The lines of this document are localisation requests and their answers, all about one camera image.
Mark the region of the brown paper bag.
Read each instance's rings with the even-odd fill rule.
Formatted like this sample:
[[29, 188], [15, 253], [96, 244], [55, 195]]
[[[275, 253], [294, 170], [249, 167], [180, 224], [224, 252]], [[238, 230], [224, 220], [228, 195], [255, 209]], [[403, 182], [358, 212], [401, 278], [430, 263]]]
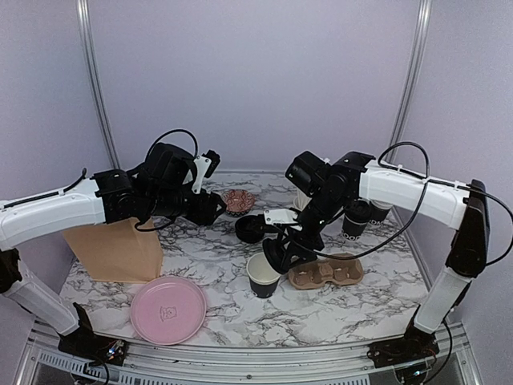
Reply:
[[97, 282], [145, 283], [160, 276], [164, 252], [149, 221], [139, 231], [136, 219], [109, 225], [85, 225], [62, 235]]

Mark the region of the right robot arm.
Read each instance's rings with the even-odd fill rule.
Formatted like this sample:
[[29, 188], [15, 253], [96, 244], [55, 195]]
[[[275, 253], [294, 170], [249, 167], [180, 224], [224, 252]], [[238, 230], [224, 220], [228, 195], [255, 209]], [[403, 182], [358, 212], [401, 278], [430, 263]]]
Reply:
[[455, 231], [450, 252], [427, 298], [416, 311], [408, 333], [397, 343], [404, 359], [414, 359], [428, 346], [433, 334], [467, 287], [485, 269], [489, 219], [484, 185], [471, 185], [419, 176], [410, 170], [379, 164], [371, 155], [349, 152], [335, 164], [312, 154], [296, 156], [285, 176], [310, 202], [300, 212], [265, 211], [267, 225], [280, 225], [276, 239], [266, 239], [267, 262], [279, 274], [315, 261], [324, 248], [321, 231], [341, 209], [365, 200], [410, 210], [430, 217]]

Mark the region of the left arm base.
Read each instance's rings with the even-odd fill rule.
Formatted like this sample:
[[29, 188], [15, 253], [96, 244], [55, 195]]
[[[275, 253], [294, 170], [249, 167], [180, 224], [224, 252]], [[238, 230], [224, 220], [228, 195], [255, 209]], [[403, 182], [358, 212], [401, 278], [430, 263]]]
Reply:
[[127, 342], [96, 334], [87, 312], [77, 303], [73, 306], [78, 315], [78, 328], [67, 335], [59, 334], [58, 349], [70, 355], [92, 359], [98, 365], [109, 363], [121, 367], [126, 356]]

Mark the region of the black paper coffee cup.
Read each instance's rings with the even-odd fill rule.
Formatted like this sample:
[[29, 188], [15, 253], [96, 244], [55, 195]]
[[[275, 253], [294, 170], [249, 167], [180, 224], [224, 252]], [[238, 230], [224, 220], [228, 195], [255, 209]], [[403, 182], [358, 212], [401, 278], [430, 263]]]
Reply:
[[357, 241], [364, 233], [369, 220], [368, 217], [346, 213], [342, 224], [342, 236], [348, 241]]
[[270, 298], [281, 279], [268, 263], [264, 253], [251, 256], [246, 265], [250, 288], [258, 298]]

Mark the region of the black coffee cup lid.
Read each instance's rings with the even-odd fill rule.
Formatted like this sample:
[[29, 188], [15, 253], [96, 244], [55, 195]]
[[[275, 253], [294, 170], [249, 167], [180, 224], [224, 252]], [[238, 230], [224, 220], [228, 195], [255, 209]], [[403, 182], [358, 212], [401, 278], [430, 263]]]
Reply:
[[353, 201], [345, 209], [345, 216], [357, 223], [368, 222], [372, 217], [372, 209], [367, 201]]

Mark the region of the brown cardboard cup carrier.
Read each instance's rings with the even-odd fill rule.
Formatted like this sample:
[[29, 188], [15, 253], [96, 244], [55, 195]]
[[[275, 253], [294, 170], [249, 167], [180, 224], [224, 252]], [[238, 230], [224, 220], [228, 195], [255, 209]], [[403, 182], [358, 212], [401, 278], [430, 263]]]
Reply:
[[291, 269], [289, 283], [297, 290], [316, 290], [326, 284], [351, 286], [364, 277], [362, 264], [358, 259], [350, 259], [352, 254], [337, 253], [332, 258], [316, 260]]

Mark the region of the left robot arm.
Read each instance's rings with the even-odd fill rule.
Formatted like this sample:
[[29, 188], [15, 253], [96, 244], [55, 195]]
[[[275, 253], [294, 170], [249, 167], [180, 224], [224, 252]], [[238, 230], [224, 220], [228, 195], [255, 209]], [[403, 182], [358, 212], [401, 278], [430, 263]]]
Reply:
[[48, 323], [85, 357], [101, 350], [86, 312], [62, 299], [21, 261], [18, 246], [47, 234], [83, 225], [137, 219], [143, 232], [153, 217], [212, 225], [226, 205], [202, 184], [220, 163], [213, 150], [193, 155], [172, 144], [152, 145], [145, 161], [130, 171], [113, 169], [81, 176], [74, 184], [39, 196], [1, 203], [1, 294]]

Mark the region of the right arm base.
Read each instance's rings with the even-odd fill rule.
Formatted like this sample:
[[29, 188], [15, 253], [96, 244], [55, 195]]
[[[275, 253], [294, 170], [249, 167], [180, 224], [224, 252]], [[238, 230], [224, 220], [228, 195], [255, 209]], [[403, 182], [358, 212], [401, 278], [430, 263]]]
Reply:
[[428, 357], [435, 358], [438, 353], [435, 334], [419, 330], [410, 321], [400, 337], [372, 342], [367, 358], [373, 361], [375, 368], [382, 368]]

